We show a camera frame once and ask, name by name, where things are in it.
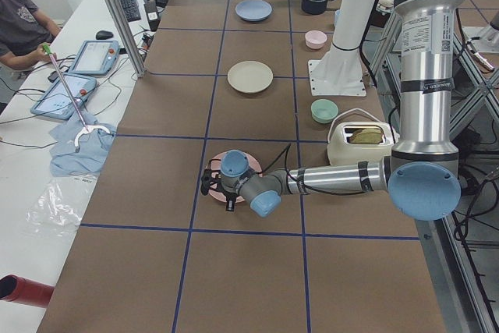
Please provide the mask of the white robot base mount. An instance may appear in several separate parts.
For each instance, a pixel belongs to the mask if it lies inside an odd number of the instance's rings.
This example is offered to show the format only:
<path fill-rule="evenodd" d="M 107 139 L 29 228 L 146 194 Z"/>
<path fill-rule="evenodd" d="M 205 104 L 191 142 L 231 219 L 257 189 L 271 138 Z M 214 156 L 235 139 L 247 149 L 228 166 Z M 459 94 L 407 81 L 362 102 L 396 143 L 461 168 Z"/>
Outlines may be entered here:
<path fill-rule="evenodd" d="M 342 0 L 330 50 L 308 61 L 313 96 L 364 97 L 360 46 L 377 0 Z"/>

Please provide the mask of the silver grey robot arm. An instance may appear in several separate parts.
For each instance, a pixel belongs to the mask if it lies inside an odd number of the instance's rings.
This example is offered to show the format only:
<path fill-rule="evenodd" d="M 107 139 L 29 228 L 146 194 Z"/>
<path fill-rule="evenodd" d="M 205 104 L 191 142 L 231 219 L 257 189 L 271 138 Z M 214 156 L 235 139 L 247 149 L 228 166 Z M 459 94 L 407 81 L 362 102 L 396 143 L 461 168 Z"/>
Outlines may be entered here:
<path fill-rule="evenodd" d="M 463 0 L 394 0 L 402 19 L 400 137 L 378 162 L 355 165 L 251 169 L 245 154 L 229 151 L 218 172 L 206 170 L 201 193 L 222 193 L 227 210 L 238 197 L 260 216 L 284 194 L 349 196 L 386 190 L 402 213 L 422 221 L 450 214 L 458 205 L 458 149 L 450 140 L 454 13 Z"/>

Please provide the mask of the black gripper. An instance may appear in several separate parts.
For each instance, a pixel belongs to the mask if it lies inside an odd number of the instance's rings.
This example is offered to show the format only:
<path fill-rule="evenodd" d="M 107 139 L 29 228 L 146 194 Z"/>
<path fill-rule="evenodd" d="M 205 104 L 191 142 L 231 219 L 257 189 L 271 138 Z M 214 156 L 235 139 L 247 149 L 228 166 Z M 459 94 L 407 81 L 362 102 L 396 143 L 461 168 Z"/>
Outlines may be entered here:
<path fill-rule="evenodd" d="M 207 163 L 201 177 L 201 193 L 204 196 L 209 195 L 210 191 L 220 193 L 225 198 L 225 210 L 234 211 L 238 195 L 223 187 L 221 183 L 221 169 L 220 167 L 219 169 L 212 167 L 214 161 L 221 162 L 219 158 L 212 158 Z"/>

